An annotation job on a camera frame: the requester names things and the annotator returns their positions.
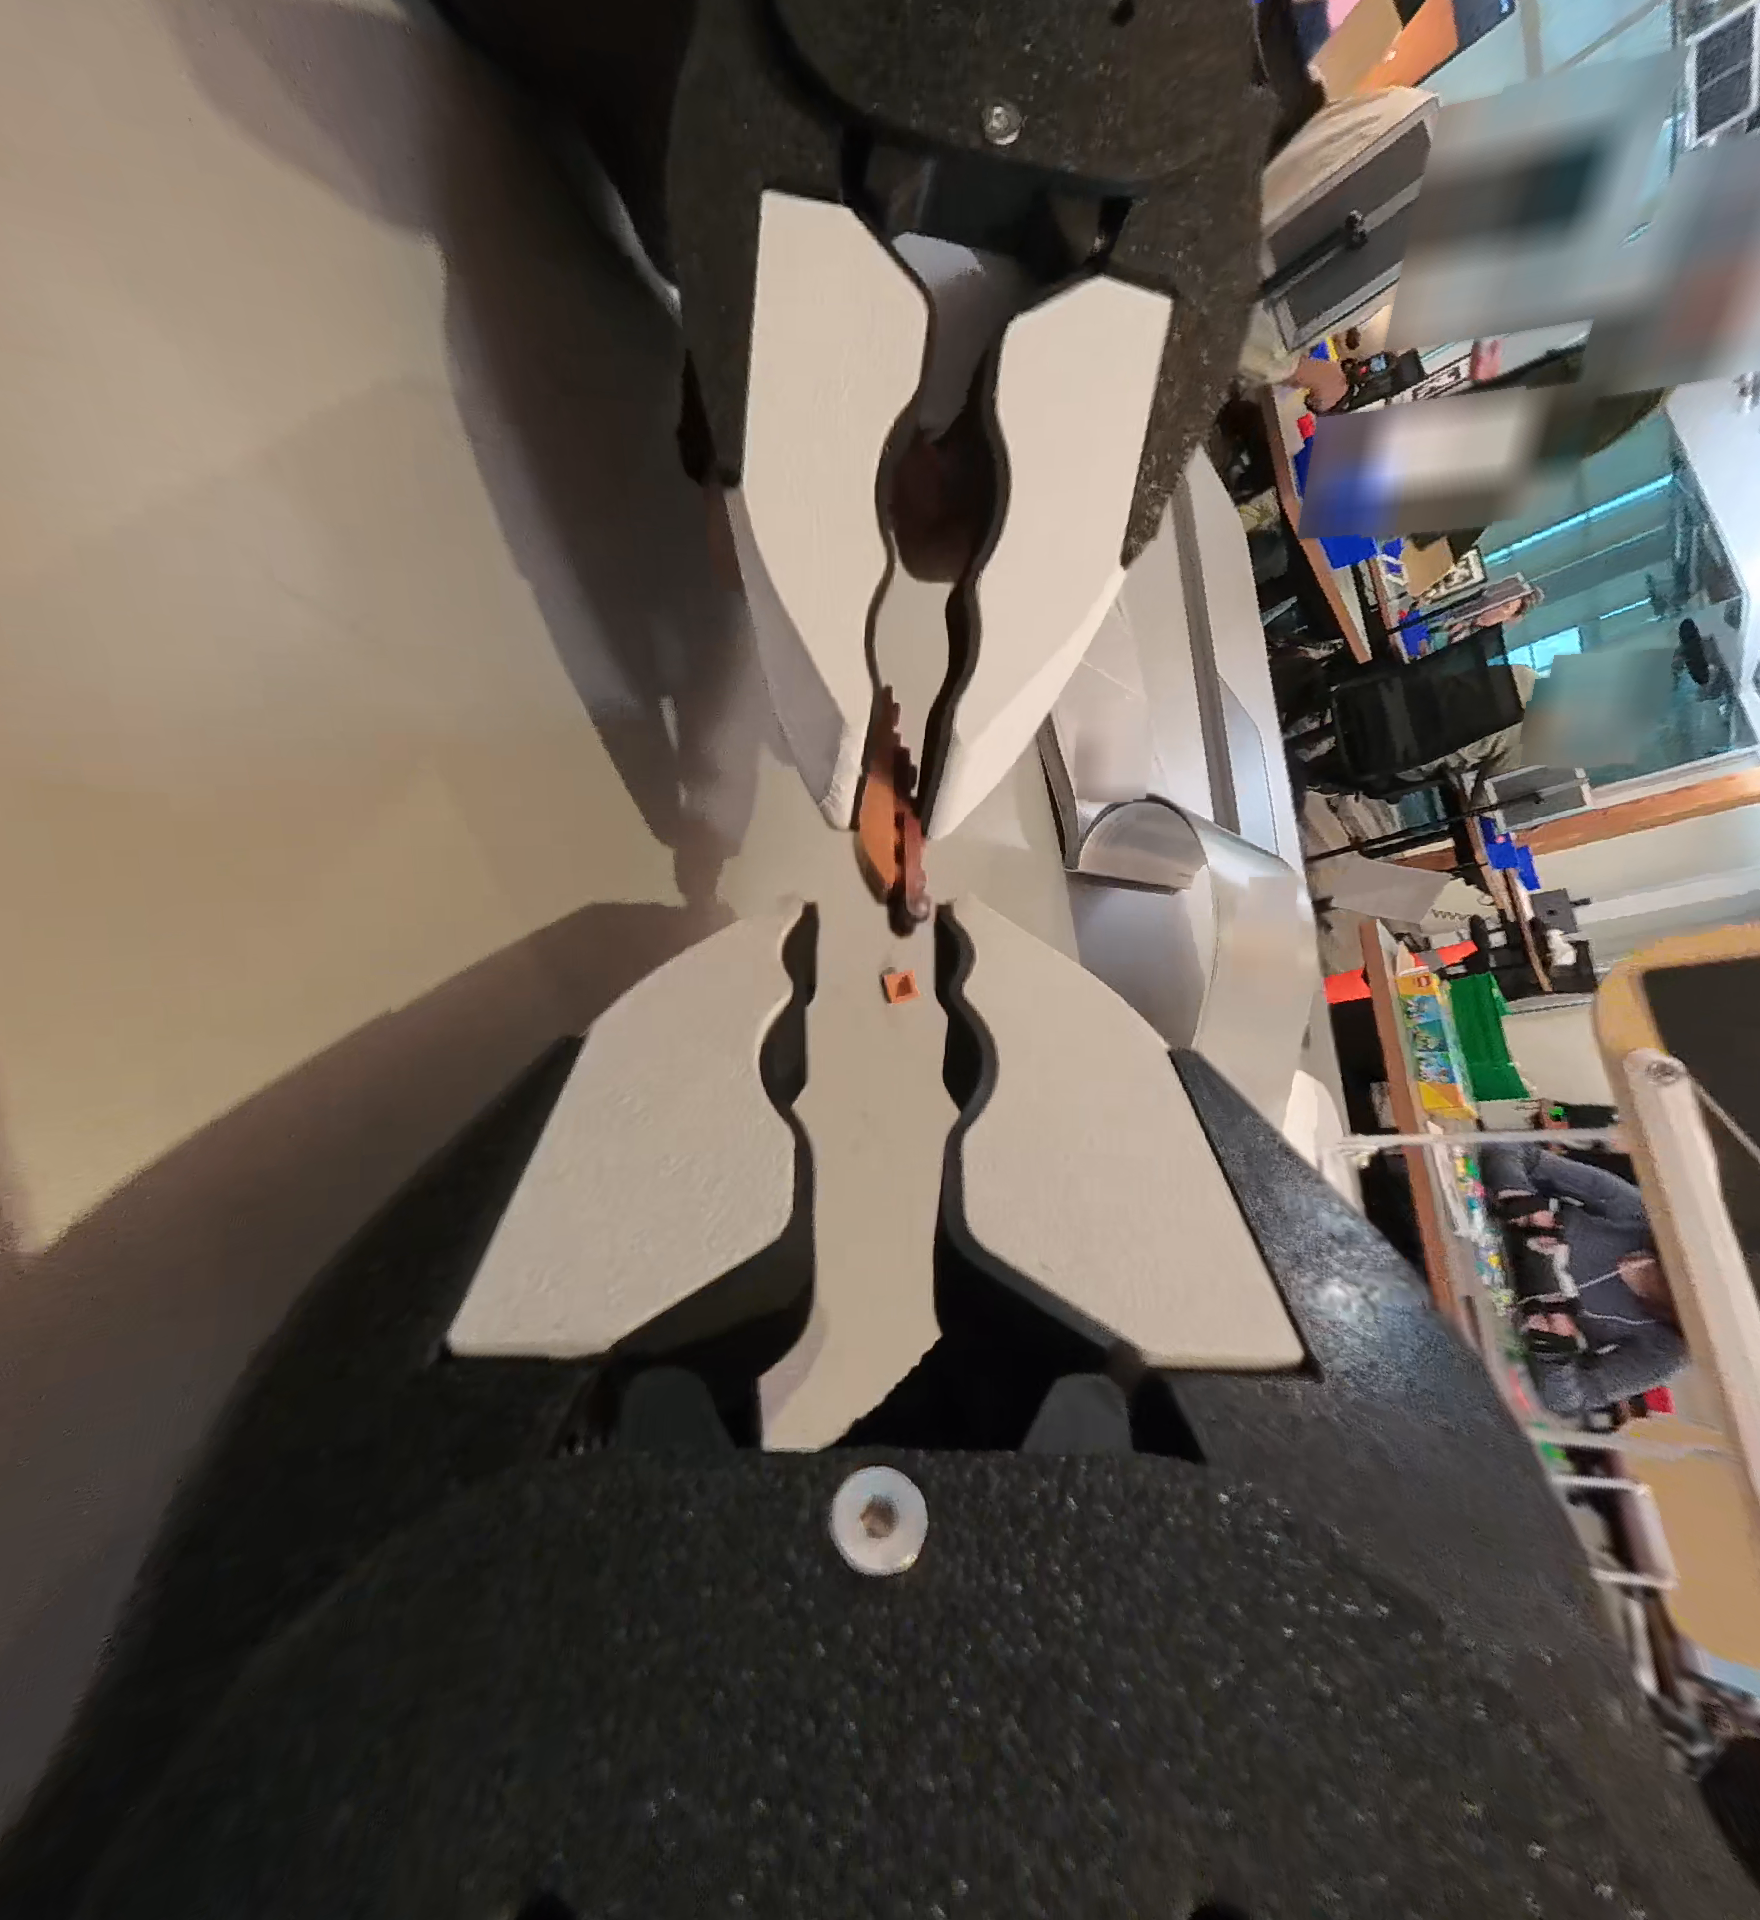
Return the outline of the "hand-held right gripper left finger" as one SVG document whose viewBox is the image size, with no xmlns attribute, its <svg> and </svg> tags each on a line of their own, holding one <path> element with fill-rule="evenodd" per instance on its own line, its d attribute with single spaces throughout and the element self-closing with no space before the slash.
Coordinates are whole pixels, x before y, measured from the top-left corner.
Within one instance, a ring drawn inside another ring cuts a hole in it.
<svg viewBox="0 0 1760 1920">
<path fill-rule="evenodd" d="M 808 1076 L 818 910 L 784 899 L 643 976 L 588 1029 L 446 1348 L 675 1366 L 756 1387 L 814 1302 Z"/>
</svg>

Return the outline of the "brown brick assembly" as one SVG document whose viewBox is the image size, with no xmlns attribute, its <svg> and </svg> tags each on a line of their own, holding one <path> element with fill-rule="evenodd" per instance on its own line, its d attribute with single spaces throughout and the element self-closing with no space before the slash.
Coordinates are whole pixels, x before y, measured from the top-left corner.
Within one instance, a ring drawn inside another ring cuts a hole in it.
<svg viewBox="0 0 1760 1920">
<path fill-rule="evenodd" d="M 900 937 L 924 926 L 934 901 L 924 870 L 924 830 L 916 807 L 916 761 L 900 731 L 902 707 L 891 685 L 875 696 L 852 809 L 854 862 L 868 896 Z"/>
</svg>

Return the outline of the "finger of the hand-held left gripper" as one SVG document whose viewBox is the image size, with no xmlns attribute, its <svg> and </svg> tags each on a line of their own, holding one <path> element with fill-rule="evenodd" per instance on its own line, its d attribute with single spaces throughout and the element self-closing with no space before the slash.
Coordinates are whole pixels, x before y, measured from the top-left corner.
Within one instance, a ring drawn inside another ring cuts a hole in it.
<svg viewBox="0 0 1760 1920">
<path fill-rule="evenodd" d="M 929 347 L 962 284 L 950 242 L 889 243 L 842 204 L 760 197 L 744 456 L 724 508 L 788 756 L 840 830 L 854 828 L 882 685 L 921 755 L 947 662 L 946 584 L 900 560 L 883 465 L 929 421 Z"/>
<path fill-rule="evenodd" d="M 963 591 L 963 682 L 928 753 L 932 840 L 1018 761 L 1119 595 L 1169 320 L 1169 297 L 1087 277 L 1007 327 L 990 414 L 999 514 Z"/>
</svg>

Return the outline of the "green box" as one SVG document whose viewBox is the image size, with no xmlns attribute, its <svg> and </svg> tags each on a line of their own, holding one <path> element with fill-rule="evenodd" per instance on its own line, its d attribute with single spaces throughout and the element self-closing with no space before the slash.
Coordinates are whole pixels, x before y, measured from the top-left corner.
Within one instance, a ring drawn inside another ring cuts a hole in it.
<svg viewBox="0 0 1760 1920">
<path fill-rule="evenodd" d="M 1446 1008 L 1472 1101 L 1528 1101 L 1531 1089 L 1507 1035 L 1511 1006 L 1496 973 L 1450 972 Z"/>
</svg>

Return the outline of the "colourful printed box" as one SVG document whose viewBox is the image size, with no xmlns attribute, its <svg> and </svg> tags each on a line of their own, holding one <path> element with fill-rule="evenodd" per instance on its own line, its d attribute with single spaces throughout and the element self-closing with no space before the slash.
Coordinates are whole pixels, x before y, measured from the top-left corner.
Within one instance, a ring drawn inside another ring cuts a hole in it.
<svg viewBox="0 0 1760 1920">
<path fill-rule="evenodd" d="M 1477 1110 L 1456 1047 L 1444 977 L 1425 966 L 1396 976 L 1396 1014 L 1405 1049 L 1405 1069 L 1425 1122 L 1466 1129 Z"/>
</svg>

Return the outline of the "black computer monitor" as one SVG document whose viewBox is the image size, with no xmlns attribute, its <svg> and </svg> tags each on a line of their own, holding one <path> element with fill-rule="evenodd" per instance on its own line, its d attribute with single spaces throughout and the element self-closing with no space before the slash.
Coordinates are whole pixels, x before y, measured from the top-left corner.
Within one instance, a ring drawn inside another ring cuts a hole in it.
<svg viewBox="0 0 1760 1920">
<path fill-rule="evenodd" d="M 1533 685 L 1508 659 L 1503 626 L 1417 659 L 1359 665 L 1328 683 L 1328 743 L 1302 773 L 1316 788 L 1382 801 L 1444 775 L 1469 782 L 1518 742 Z"/>
</svg>

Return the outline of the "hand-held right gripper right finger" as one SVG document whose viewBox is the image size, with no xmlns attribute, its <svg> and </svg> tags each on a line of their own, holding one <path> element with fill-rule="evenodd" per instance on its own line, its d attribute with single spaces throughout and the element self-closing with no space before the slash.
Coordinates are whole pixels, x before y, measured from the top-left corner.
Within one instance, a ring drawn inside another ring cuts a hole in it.
<svg viewBox="0 0 1760 1920">
<path fill-rule="evenodd" d="M 957 1110 L 941 1224 L 992 1298 L 1098 1358 L 1301 1372 L 1301 1332 L 1155 1026 L 978 897 L 935 930 Z"/>
</svg>

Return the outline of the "brick instruction booklet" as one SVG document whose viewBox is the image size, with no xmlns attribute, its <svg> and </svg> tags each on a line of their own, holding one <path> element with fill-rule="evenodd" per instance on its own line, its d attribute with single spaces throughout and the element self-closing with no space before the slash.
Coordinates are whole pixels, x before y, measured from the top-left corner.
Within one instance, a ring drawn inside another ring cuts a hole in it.
<svg viewBox="0 0 1760 1920">
<path fill-rule="evenodd" d="M 1283 1128 L 1323 1002 L 1247 534 L 1198 453 L 1036 733 L 1085 967 Z"/>
</svg>

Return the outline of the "grey desk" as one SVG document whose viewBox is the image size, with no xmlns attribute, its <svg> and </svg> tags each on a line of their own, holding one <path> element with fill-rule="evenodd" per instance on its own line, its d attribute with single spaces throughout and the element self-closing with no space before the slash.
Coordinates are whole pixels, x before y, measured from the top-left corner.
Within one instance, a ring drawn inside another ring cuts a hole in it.
<svg viewBox="0 0 1760 1920">
<path fill-rule="evenodd" d="M 794 775 L 667 316 L 388 3 L 0 3 L 0 1833 L 335 1250 L 549 1045 L 823 890 L 832 1309 L 944 1021 Z"/>
</svg>

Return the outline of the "person's left hand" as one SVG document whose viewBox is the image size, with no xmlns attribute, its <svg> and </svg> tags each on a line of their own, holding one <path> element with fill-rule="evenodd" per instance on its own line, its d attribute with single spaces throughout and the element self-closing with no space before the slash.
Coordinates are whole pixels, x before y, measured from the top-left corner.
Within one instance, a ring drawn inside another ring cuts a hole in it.
<svg viewBox="0 0 1760 1920">
<path fill-rule="evenodd" d="M 956 584 L 981 538 L 990 491 L 992 468 L 981 468 L 962 421 L 940 434 L 917 428 L 893 462 L 885 494 L 902 569 L 919 583 Z"/>
</svg>

